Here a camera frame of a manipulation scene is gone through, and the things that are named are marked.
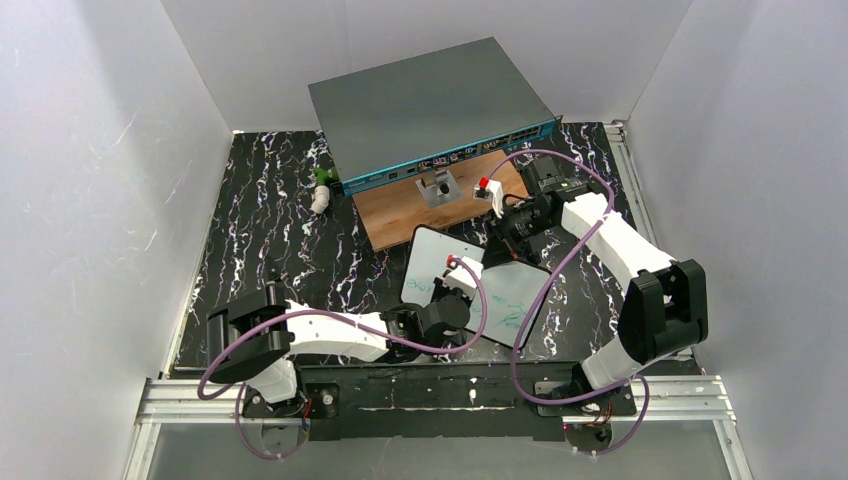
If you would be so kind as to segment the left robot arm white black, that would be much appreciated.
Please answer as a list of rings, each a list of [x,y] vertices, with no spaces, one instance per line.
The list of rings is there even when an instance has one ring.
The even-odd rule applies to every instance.
[[[223,390],[245,383],[276,404],[301,389],[297,355],[408,363],[422,353],[461,351],[469,345],[462,332],[476,295],[473,286],[437,280],[424,306],[402,303],[383,312],[345,314],[301,305],[282,286],[269,284],[208,314],[209,365],[201,382]]]

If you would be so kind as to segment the small whiteboard black frame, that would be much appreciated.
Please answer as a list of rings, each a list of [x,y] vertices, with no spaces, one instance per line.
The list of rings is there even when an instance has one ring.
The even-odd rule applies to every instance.
[[[421,306],[429,303],[434,279],[444,273],[451,254],[481,262],[484,249],[428,226],[417,227],[400,299]],[[484,268],[481,280],[487,296],[488,317],[482,336],[512,346],[529,307],[549,277],[548,270],[519,261]]]

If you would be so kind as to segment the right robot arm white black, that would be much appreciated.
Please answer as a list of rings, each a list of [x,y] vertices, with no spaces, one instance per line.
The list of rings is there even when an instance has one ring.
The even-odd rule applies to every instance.
[[[569,385],[535,397],[541,405],[566,405],[606,393],[645,367],[708,337],[706,273],[694,260],[679,261],[658,249],[615,211],[614,190],[594,171],[569,175],[569,157],[538,149],[521,172],[526,199],[505,201],[492,175],[475,187],[492,209],[484,224],[489,243],[484,263],[509,258],[535,262],[530,239],[556,226],[578,239],[573,259],[588,248],[613,274],[625,298],[616,336],[572,369]]]

